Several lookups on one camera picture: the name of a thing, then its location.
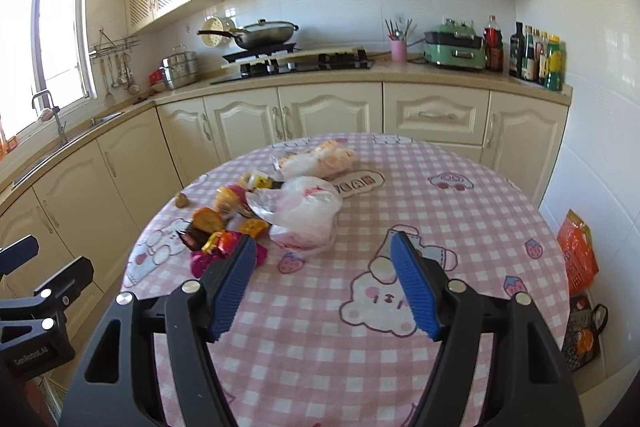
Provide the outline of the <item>yellow snack wrapper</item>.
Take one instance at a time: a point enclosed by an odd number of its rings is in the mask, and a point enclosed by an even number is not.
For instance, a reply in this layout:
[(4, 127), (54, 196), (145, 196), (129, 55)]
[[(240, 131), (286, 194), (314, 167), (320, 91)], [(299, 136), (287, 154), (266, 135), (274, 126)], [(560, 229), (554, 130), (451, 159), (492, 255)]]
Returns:
[(254, 192), (255, 190), (279, 190), (283, 185), (283, 181), (276, 180), (267, 173), (254, 170), (243, 173), (238, 184), (242, 186), (245, 191)]

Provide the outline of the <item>bread in clear wrapper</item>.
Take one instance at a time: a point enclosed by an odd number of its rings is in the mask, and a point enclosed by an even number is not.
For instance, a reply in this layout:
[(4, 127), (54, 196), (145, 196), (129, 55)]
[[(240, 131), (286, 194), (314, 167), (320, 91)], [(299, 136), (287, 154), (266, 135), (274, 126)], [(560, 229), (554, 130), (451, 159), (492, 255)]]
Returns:
[(239, 213), (239, 215), (248, 218), (253, 214), (247, 204), (246, 188), (241, 184), (219, 187), (214, 198), (213, 210), (224, 217), (231, 217)]

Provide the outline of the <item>orange white bread bag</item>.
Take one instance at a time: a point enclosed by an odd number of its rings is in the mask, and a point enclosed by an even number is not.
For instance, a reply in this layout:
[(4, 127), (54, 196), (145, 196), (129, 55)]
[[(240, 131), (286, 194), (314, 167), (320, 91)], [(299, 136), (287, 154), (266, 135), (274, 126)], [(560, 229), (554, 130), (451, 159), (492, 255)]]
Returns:
[(356, 160), (357, 153), (344, 141), (328, 140), (305, 152), (275, 157), (273, 167), (283, 180), (298, 176), (326, 179), (349, 170)]

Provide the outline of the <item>half orange peel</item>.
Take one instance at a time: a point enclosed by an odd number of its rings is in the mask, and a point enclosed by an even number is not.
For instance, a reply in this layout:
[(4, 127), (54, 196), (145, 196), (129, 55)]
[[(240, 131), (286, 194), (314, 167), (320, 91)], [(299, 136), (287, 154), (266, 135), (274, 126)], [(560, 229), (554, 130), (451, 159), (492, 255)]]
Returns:
[(203, 207), (193, 213), (191, 225), (202, 232), (213, 234), (224, 229), (224, 218), (216, 210)]

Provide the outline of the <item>red container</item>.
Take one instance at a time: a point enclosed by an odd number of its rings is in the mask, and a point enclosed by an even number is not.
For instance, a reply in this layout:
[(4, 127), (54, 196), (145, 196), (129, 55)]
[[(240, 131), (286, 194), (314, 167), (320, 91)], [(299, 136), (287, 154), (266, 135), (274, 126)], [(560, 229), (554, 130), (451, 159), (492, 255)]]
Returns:
[(160, 69), (157, 69), (155, 72), (152, 72), (149, 75), (149, 84), (153, 86), (155, 83), (163, 83), (164, 82), (164, 74)]

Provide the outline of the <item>white pink plastic bag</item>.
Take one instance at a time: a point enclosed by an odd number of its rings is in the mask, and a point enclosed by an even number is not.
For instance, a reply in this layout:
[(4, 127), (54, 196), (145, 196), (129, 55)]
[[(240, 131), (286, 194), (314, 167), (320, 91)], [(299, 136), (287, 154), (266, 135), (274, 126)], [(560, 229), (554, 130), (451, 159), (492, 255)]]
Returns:
[(314, 176), (298, 176), (280, 188), (256, 188), (246, 201), (259, 219), (271, 225), (270, 241), (299, 258), (332, 246), (336, 216), (343, 207), (334, 186)]

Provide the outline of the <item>stainless steel steamer pot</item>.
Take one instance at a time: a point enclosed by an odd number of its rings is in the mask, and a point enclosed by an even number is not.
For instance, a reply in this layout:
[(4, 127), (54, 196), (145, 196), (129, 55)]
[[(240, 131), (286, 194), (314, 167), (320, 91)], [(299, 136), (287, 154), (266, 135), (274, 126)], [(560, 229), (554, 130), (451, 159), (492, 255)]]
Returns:
[(169, 90), (177, 90), (198, 81), (198, 54), (176, 46), (160, 62), (160, 72)]

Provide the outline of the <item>magenta yellow candy wrapper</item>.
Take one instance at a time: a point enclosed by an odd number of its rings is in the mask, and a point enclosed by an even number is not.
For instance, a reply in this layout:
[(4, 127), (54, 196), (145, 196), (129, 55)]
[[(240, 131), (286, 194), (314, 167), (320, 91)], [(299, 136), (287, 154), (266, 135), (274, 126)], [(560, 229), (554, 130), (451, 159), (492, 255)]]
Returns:
[(246, 234), (235, 231), (214, 233), (201, 249), (192, 251), (191, 274), (199, 279), (213, 262), (228, 259), (244, 237)]

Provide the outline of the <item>red-capped soy sauce bottle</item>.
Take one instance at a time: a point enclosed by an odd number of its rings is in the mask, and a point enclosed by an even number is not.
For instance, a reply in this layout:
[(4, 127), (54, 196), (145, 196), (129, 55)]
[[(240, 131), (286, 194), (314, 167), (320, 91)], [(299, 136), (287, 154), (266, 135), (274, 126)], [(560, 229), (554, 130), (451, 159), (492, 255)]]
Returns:
[(484, 29), (485, 68), (503, 72), (503, 38), (497, 17), (491, 15)]

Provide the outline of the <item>dark oil bottle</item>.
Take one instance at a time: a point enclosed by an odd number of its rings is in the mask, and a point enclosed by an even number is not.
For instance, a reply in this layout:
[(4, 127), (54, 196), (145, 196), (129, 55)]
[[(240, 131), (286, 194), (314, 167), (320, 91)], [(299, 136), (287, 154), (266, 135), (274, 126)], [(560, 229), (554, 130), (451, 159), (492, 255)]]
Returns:
[(523, 23), (515, 23), (515, 32), (510, 38), (510, 65), (509, 74), (514, 77), (522, 78), (522, 67), (524, 58), (525, 36), (523, 31)]

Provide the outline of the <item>black wok with lid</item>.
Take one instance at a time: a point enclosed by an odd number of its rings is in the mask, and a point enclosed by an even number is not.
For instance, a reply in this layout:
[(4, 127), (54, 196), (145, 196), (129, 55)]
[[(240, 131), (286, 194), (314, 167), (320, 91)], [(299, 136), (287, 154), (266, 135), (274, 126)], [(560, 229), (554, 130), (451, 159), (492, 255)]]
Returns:
[(297, 25), (284, 20), (258, 20), (257, 23), (230, 30), (201, 29), (198, 35), (229, 38), (243, 50), (254, 50), (285, 44), (298, 30)]

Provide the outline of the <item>black printed tote bag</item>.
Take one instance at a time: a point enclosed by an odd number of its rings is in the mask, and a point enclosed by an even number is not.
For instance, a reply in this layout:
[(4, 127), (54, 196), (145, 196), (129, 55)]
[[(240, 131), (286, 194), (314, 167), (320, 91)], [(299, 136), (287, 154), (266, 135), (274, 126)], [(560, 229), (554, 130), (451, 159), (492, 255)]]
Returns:
[(570, 315), (562, 353), (570, 373), (588, 365), (601, 353), (600, 336), (608, 325), (608, 307), (593, 305), (586, 294), (570, 298)]

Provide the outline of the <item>green electric grill appliance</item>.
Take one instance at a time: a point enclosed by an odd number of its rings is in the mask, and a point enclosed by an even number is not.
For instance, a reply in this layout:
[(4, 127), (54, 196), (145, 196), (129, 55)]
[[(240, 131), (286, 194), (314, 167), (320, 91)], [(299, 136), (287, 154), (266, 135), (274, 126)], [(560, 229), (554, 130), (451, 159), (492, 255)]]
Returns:
[(472, 25), (454, 20), (424, 32), (424, 56), (427, 63), (465, 70), (485, 68), (484, 40)]

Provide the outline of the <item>chrome sink faucet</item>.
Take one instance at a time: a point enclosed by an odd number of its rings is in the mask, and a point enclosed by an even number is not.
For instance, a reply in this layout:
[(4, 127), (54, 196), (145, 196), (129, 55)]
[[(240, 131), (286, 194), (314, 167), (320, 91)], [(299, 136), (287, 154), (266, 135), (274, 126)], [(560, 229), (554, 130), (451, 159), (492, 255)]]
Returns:
[(61, 145), (68, 143), (65, 124), (60, 118), (61, 109), (55, 104), (53, 96), (48, 89), (40, 90), (32, 96), (32, 109), (36, 108), (36, 102), (43, 101), (43, 109), (40, 110), (38, 120), (45, 122), (53, 119), (55, 122), (56, 132), (58, 132), (58, 141)]

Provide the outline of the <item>black red snack wrapper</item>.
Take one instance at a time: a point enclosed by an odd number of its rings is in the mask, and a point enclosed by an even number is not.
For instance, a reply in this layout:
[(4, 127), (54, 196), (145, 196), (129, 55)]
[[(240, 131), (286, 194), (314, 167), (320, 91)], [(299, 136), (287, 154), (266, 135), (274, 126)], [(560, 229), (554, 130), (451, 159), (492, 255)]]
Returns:
[(178, 236), (189, 251), (201, 251), (208, 242), (210, 233), (200, 229), (193, 228), (189, 225), (184, 231), (179, 231)]

